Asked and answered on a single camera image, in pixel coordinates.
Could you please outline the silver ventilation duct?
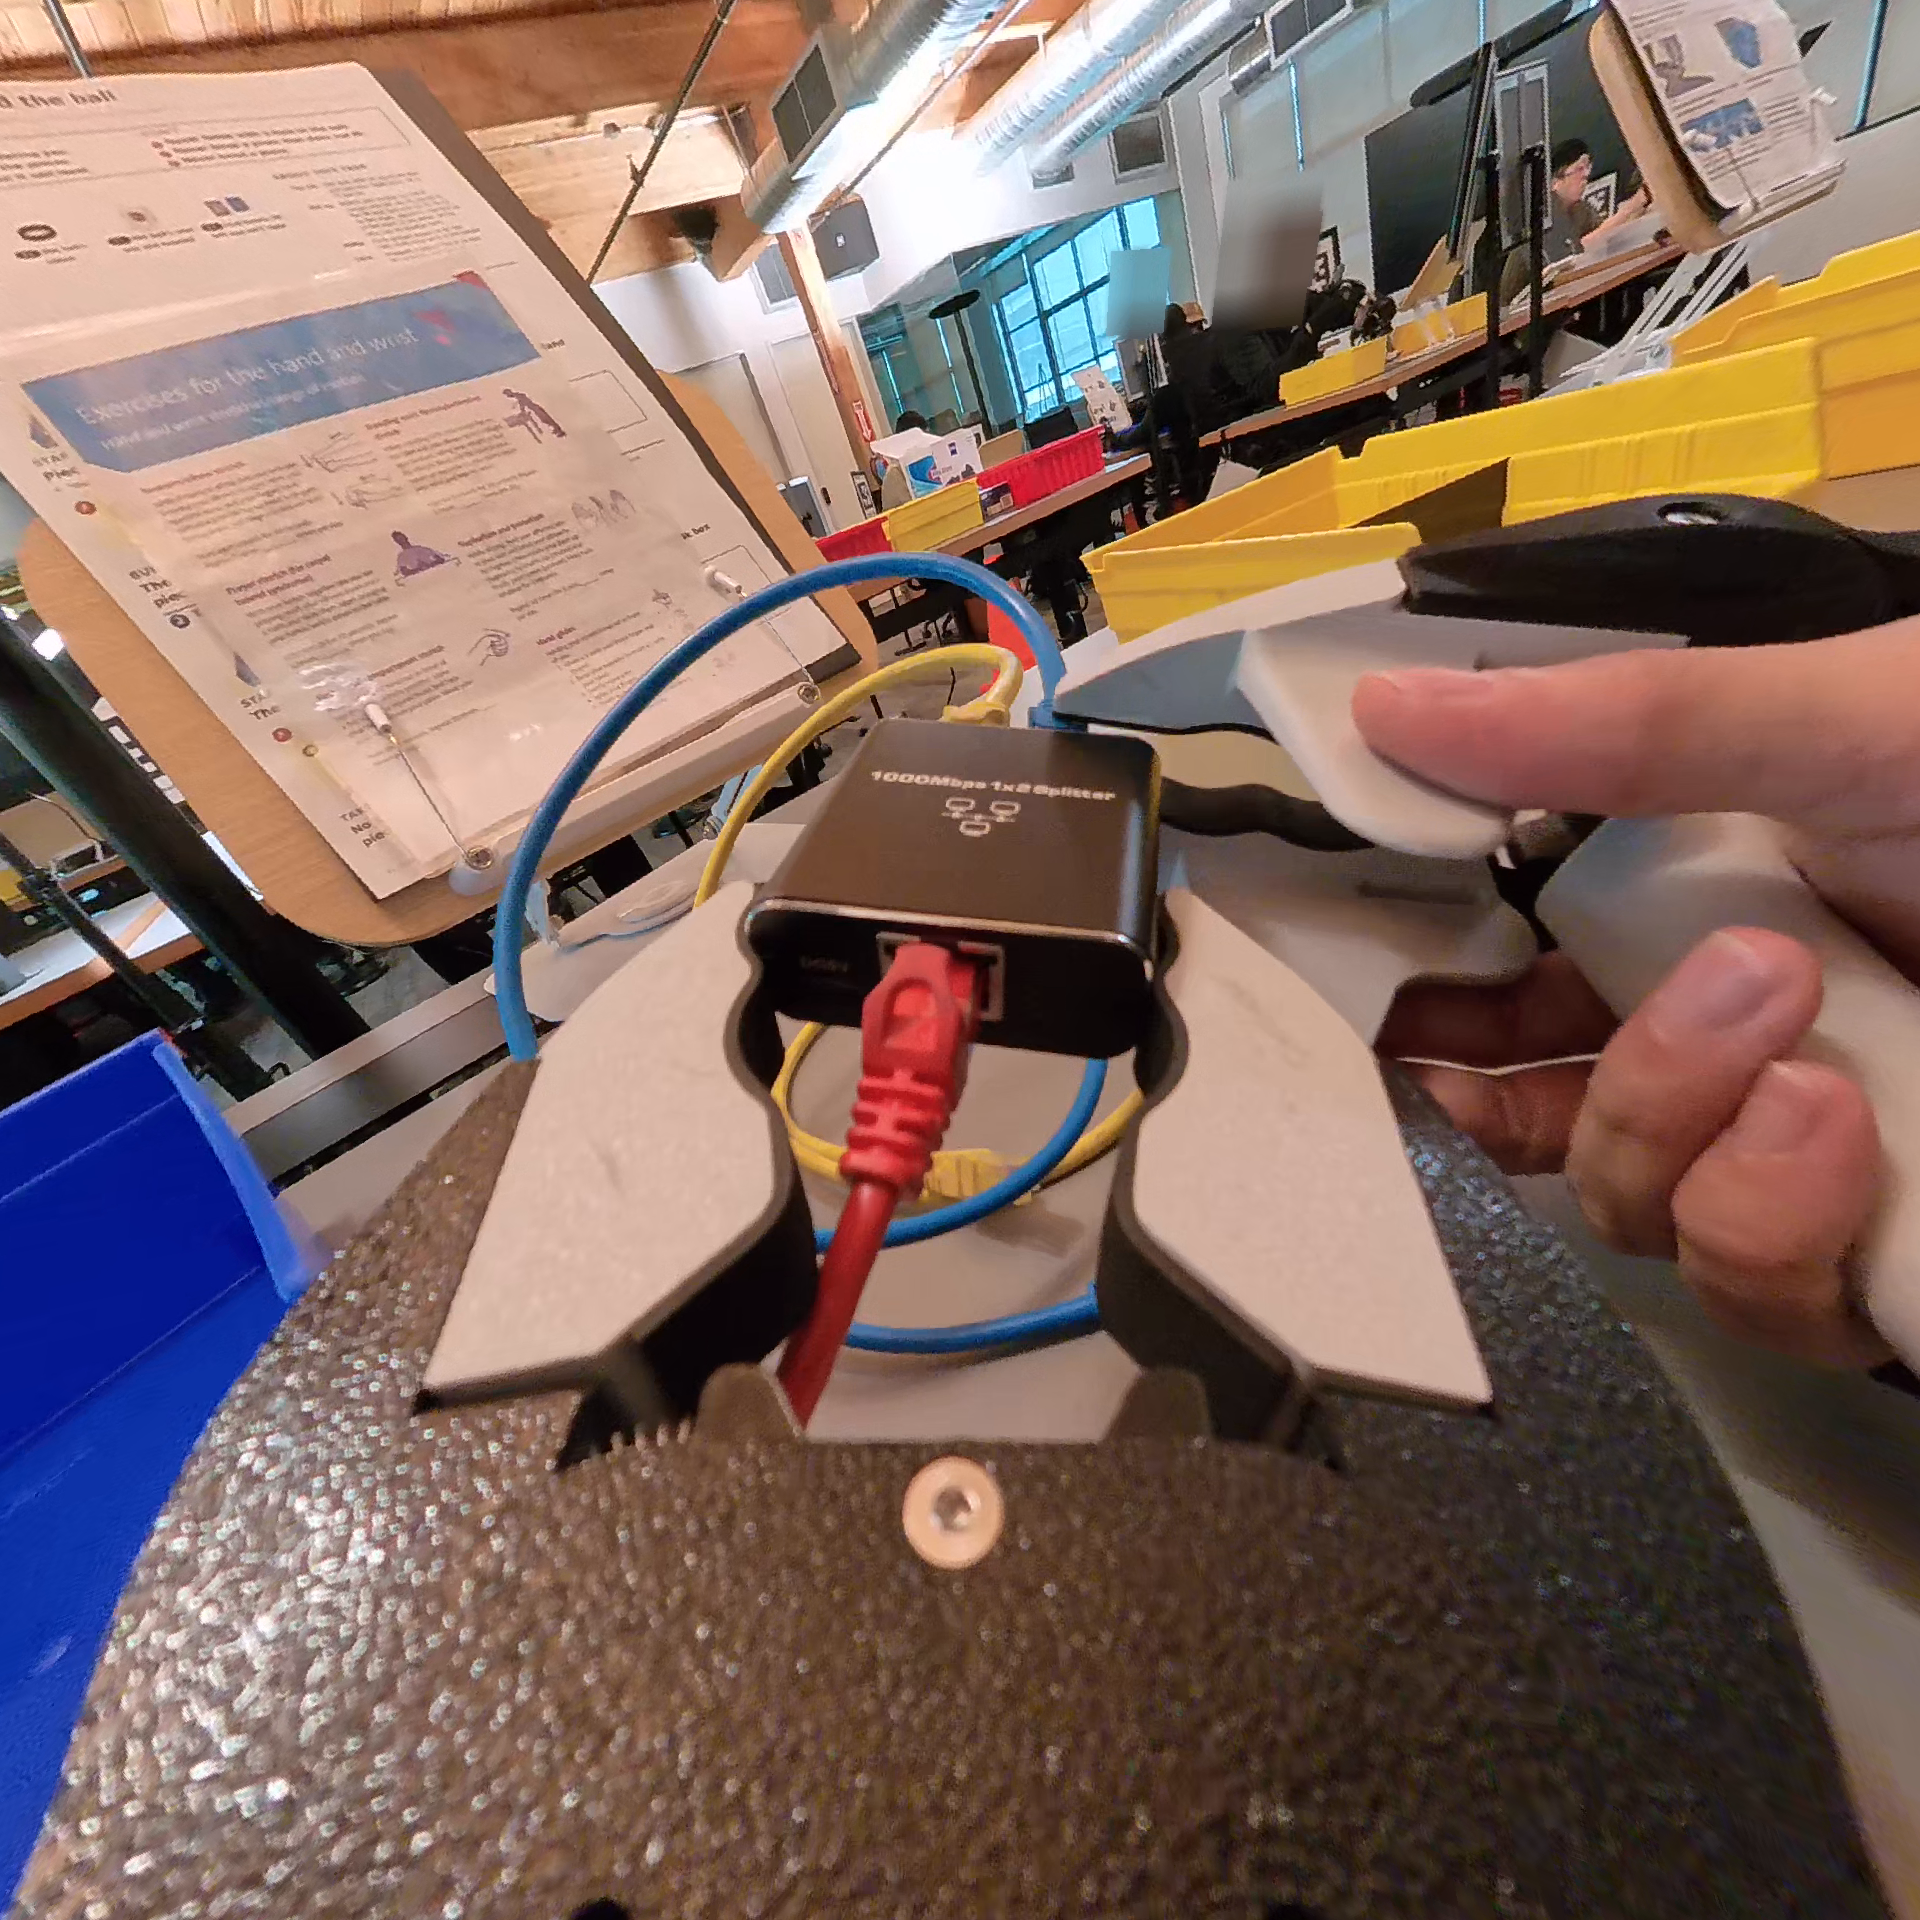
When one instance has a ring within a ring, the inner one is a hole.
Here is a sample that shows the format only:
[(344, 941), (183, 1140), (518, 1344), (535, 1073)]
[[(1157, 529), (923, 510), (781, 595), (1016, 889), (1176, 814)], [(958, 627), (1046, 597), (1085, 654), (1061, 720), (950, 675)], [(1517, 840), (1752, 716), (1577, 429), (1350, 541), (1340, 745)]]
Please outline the silver ventilation duct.
[[(748, 223), (796, 231), (854, 187), (1001, 11), (881, 1), (815, 31), (775, 91), (775, 132), (742, 179)], [(1078, 6), (960, 125), (964, 174), (988, 174), (1019, 151), (1037, 181), (1068, 174), (1087, 144), (1273, 11), (1255, 1)]]

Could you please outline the black screen on stand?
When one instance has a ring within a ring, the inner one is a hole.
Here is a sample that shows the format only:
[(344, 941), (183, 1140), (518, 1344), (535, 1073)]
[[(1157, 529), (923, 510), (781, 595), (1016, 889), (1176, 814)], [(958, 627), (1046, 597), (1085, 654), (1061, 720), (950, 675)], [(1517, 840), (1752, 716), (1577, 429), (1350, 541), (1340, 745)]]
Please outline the black screen on stand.
[[(1551, 4), (1495, 38), (1502, 71), (1543, 64), (1547, 132), (1560, 147), (1580, 136), (1591, 148), (1591, 183), (1620, 181), (1630, 166), (1624, 139), (1605, 102), (1589, 35), (1593, 6)], [(1455, 179), (1464, 151), (1477, 55), (1470, 53), (1411, 93), (1408, 110), (1365, 136), (1366, 219), (1374, 288), (1396, 295), (1449, 236)]]

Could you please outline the black stand pole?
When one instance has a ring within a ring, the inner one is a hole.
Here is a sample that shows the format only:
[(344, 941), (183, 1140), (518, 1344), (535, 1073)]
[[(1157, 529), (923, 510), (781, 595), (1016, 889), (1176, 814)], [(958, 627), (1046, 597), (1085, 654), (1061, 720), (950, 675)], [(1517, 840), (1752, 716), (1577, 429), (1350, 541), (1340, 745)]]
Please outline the black stand pole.
[(310, 944), (252, 895), (11, 621), (3, 636), (3, 721), (51, 787), (102, 829), (112, 851), (313, 1060), (367, 1032), (320, 972)]

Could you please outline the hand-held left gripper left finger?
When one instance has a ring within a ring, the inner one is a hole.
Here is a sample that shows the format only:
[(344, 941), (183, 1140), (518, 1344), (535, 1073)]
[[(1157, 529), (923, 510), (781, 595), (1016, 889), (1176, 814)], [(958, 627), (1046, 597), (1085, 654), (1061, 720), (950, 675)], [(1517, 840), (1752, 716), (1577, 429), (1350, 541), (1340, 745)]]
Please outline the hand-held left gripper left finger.
[(749, 902), (719, 887), (544, 1041), (421, 1407), (575, 1389), (575, 1432), (646, 1432), (806, 1321), (819, 1257)]

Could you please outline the person's right hand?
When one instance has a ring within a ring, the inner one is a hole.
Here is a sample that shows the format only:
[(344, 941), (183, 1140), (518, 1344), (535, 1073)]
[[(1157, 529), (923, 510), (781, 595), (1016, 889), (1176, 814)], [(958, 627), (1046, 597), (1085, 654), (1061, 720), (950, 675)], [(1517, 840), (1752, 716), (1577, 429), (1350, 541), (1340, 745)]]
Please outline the person's right hand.
[[(1464, 800), (1608, 817), (1737, 812), (1916, 981), (1916, 620), (1815, 641), (1631, 652), (1355, 686), (1360, 739)], [(1379, 1052), (1508, 1175), (1560, 1173), (1593, 1233), (1675, 1261), (1726, 1332), (1885, 1372), (1855, 1300), (1880, 1175), (1860, 1085), (1805, 1055), (1817, 957), (1719, 931), (1619, 1022), (1560, 950), (1497, 989), (1404, 989)]]

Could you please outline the yellow plastic bin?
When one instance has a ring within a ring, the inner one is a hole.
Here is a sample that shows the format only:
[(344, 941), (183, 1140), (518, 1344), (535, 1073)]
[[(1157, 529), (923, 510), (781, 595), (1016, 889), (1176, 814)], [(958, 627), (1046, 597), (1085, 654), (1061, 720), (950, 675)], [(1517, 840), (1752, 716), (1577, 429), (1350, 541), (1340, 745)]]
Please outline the yellow plastic bin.
[(1671, 339), (1675, 368), (1813, 349), (1823, 475), (1918, 462), (1918, 233), (1835, 253), (1799, 280), (1759, 279)]
[(1507, 524), (1657, 494), (1796, 497), (1827, 470), (1817, 348), (1780, 343), (1371, 438), (1334, 475), (1334, 524), (1390, 520), (1497, 463)]
[(1334, 448), (1087, 550), (1117, 639), (1504, 520), (1507, 459), (1379, 470)]

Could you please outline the blue plastic bin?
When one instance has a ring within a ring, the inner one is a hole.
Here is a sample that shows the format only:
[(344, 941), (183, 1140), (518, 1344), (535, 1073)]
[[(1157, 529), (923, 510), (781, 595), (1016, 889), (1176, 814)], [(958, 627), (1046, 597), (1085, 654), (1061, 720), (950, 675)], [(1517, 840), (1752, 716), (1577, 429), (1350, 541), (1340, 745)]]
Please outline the blue plastic bin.
[(133, 1564), (227, 1389), (321, 1270), (164, 1035), (3, 1116), (3, 1892)]

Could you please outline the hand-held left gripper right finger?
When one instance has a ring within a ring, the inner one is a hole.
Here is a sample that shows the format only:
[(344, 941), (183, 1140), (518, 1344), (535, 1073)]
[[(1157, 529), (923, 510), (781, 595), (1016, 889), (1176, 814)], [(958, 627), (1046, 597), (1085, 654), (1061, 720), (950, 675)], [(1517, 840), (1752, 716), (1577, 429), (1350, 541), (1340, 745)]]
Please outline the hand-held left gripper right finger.
[(1206, 1428), (1293, 1448), (1327, 1398), (1467, 1416), (1495, 1385), (1366, 1040), (1198, 893), (1161, 969), (1097, 1243), (1101, 1329)]

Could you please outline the grey desk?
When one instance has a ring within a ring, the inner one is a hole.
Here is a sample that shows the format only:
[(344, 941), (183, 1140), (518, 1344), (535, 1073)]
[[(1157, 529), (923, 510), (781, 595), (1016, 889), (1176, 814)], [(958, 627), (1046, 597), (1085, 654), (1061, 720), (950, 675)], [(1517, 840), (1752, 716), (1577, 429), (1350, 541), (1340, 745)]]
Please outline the grey desk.
[[(295, 1091), (248, 1121), (245, 1145), (288, 1206), (340, 1252), (495, 1079), (473, 1038), (494, 1015), (491, 989), (444, 989), (374, 1028), (336, 1057), (301, 1067)], [(1423, 1094), (1395, 1092), (1408, 1155), (1428, 1205), (1464, 1230), (1473, 1219), (1526, 1240), (1519, 1307), (1545, 1328), (1547, 1280), (1571, 1276), (1574, 1305), (1659, 1365), (1728, 1475), (1757, 1531), (1813, 1659), (1843, 1769), (1895, 1915), (1918, 1915), (1918, 1492), (1916, 1398), (1844, 1382), (1773, 1352), (1751, 1352), (1683, 1296), (1673, 1268), (1611, 1252), (1584, 1224), (1556, 1175), (1508, 1182)], [(1063, 1201), (1072, 1231), (1009, 1230), (1031, 1257), (1012, 1280), (974, 1273), (984, 1254), (932, 1260), (932, 1316), (996, 1312), (1025, 1286), (1083, 1280), (1105, 1173), (1093, 1198)], [(929, 1438), (992, 1432), (1019, 1440), (1085, 1438), (1093, 1414), (1119, 1403), (1119, 1348), (1103, 1334), (1028, 1358), (854, 1365), (828, 1393), (835, 1436)]]

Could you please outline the black network splitter box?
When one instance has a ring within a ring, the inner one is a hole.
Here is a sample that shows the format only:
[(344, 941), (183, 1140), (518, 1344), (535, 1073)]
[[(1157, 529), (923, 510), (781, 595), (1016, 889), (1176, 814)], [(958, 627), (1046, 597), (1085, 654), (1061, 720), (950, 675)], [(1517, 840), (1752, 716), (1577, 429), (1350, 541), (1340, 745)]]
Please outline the black network splitter box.
[(1117, 1057), (1155, 999), (1158, 814), (1135, 736), (892, 720), (742, 931), (783, 1016), (852, 1027), (899, 945), (937, 944), (981, 973), (982, 1041)]

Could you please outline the wooden instruction board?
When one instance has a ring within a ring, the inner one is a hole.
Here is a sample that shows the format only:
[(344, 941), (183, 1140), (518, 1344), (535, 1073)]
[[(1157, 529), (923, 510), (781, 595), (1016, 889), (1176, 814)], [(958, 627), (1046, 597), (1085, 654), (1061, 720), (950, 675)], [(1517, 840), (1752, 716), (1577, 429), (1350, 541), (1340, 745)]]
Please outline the wooden instruction board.
[(5, 83), (5, 477), (269, 909), (478, 912), (561, 760), (814, 541), (408, 77)]
[(1831, 197), (1829, 95), (1773, 1), (1605, 1), (1589, 53), (1668, 238), (1712, 253)]

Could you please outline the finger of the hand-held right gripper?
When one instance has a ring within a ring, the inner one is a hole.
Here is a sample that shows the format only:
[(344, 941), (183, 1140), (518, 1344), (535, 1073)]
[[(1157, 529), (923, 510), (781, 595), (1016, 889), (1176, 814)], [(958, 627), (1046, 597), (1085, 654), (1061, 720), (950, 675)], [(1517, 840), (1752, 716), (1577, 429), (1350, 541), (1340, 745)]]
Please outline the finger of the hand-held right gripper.
[(1539, 953), (1485, 860), (1379, 847), (1271, 784), (1161, 784), (1161, 879), (1205, 900), (1376, 1041), (1408, 984), (1502, 988)]
[(1683, 644), (1664, 631), (1417, 612), (1396, 585), (1395, 566), (1374, 561), (1176, 617), (1099, 662), (1069, 662), (1054, 716), (1148, 733), (1262, 732), (1360, 839), (1412, 857), (1485, 857), (1512, 814), (1376, 756), (1352, 721), (1357, 681), (1404, 665), (1560, 665)]

